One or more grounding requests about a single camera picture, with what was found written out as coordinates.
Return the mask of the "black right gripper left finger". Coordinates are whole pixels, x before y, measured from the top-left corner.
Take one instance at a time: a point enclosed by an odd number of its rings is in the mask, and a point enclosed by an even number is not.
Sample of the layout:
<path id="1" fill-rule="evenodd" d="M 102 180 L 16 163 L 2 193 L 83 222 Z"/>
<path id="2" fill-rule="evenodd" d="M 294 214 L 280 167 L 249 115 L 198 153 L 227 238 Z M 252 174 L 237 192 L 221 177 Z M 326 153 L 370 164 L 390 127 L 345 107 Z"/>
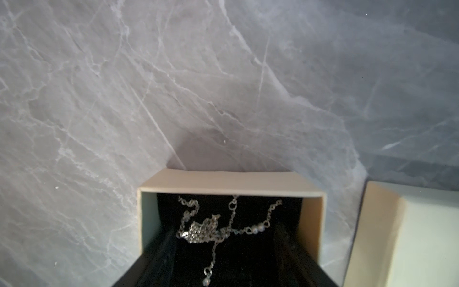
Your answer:
<path id="1" fill-rule="evenodd" d="M 177 238 L 163 230 L 113 287 L 168 287 L 173 275 Z"/>

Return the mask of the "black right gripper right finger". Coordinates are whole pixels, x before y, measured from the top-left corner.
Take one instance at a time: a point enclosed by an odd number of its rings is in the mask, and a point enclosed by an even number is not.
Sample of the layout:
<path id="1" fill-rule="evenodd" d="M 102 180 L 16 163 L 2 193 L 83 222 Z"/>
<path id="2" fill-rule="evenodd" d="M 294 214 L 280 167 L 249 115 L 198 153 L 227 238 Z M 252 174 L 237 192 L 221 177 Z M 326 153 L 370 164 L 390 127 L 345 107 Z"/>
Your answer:
<path id="1" fill-rule="evenodd" d="M 283 224 L 275 227 L 274 251 L 281 287 L 337 287 Z"/>

